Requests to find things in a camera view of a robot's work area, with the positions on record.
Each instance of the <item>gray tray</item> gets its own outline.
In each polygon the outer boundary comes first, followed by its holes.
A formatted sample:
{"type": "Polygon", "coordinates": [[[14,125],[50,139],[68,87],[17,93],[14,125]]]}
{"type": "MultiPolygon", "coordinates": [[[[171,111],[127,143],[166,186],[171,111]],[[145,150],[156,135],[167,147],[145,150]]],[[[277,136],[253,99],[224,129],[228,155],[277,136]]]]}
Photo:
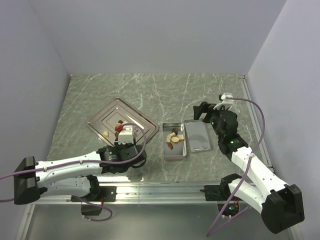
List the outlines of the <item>gray tray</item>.
{"type": "MultiPolygon", "coordinates": [[[[115,126],[119,120],[135,123],[141,127],[144,130],[147,142],[159,131],[159,126],[154,121],[150,120],[142,112],[120,97],[116,97],[91,117],[88,120],[88,126],[99,138],[108,145],[113,146],[116,139],[115,126]],[[109,132],[108,138],[104,137],[105,131],[109,132]]],[[[142,144],[143,141],[143,135],[141,131],[137,129],[136,143],[142,144]]]]}
{"type": "Polygon", "coordinates": [[[163,159],[164,160],[182,160],[187,156],[187,144],[186,144],[186,132],[183,122],[170,122],[162,124],[162,147],[163,147],[163,159]],[[184,140],[178,143],[173,143],[173,149],[171,150],[167,144],[167,136],[171,134],[172,128],[178,128],[179,134],[183,134],[184,140]]]}

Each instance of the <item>marble tabletop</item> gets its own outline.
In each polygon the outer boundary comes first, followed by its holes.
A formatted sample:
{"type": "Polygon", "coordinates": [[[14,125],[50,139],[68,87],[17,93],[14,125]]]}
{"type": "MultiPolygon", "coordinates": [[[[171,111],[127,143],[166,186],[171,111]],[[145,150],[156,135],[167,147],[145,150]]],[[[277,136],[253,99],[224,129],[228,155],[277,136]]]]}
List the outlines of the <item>marble tabletop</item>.
{"type": "MultiPolygon", "coordinates": [[[[162,156],[162,123],[193,119],[193,106],[203,101],[218,103],[219,94],[243,98],[242,81],[236,74],[87,74],[72,75],[58,119],[47,160],[81,156],[105,146],[87,126],[88,119],[115,97],[121,97],[159,125],[159,132],[146,146],[146,164],[125,173],[106,173],[108,182],[219,181],[243,172],[218,148],[212,127],[207,124],[212,150],[191,152],[187,158],[166,161],[162,156]]],[[[238,115],[238,132],[253,147],[257,143],[247,103],[237,101],[231,108],[238,115]]],[[[262,159],[258,150],[256,155],[262,159]]]]}

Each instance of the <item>gray marble surface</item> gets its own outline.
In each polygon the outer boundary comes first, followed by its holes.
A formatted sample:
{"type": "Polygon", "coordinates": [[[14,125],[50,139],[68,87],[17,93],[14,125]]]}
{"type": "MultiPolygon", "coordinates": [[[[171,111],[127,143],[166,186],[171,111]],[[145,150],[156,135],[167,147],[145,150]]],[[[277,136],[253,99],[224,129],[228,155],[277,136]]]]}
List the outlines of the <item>gray marble surface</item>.
{"type": "MultiPolygon", "coordinates": [[[[146,146],[147,162],[139,169],[104,174],[100,180],[115,182],[219,181],[242,171],[220,153],[213,129],[207,124],[213,149],[191,152],[187,158],[166,161],[162,156],[162,123],[193,119],[193,106],[202,101],[218,103],[219,94],[244,97],[236,74],[89,74],[73,75],[66,93],[47,160],[81,156],[105,145],[87,126],[88,119],[115,97],[121,97],[159,124],[159,132],[146,146]]],[[[237,101],[238,132],[254,146],[257,143],[249,109],[237,101]]]]}

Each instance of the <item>gray wall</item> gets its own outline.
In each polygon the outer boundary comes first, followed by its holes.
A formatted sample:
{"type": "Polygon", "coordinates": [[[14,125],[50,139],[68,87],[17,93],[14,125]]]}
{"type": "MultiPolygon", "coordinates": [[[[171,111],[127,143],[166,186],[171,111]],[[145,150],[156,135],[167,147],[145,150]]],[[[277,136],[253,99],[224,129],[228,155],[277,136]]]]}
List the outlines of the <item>gray wall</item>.
{"type": "MultiPolygon", "coordinates": [[[[0,176],[26,156],[45,160],[68,85],[68,73],[27,0],[0,4],[0,176]]],[[[0,198],[13,197],[13,178],[0,198]]],[[[0,235],[14,239],[25,206],[0,203],[0,235]]]]}
{"type": "Polygon", "coordinates": [[[275,171],[302,190],[305,240],[320,239],[319,9],[318,0],[288,0],[248,74],[275,171]]]}
{"type": "Polygon", "coordinates": [[[29,0],[69,73],[248,73],[286,0],[29,0]]]}

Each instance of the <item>wall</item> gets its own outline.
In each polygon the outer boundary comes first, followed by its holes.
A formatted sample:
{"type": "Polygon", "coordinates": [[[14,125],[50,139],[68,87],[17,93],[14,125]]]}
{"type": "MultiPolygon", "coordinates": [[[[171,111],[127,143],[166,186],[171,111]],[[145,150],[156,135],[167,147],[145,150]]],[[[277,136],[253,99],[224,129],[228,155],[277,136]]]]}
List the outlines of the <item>wall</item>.
{"type": "Polygon", "coordinates": [[[320,238],[320,1],[288,0],[249,73],[276,173],[302,190],[305,240],[320,238]]]}
{"type": "Polygon", "coordinates": [[[248,73],[286,0],[29,0],[69,73],[248,73]]]}
{"type": "MultiPolygon", "coordinates": [[[[0,4],[0,176],[26,156],[45,160],[68,86],[68,73],[26,0],[0,4]]],[[[0,199],[13,196],[13,178],[0,199]]],[[[24,206],[0,204],[1,239],[14,239],[24,206]]]]}

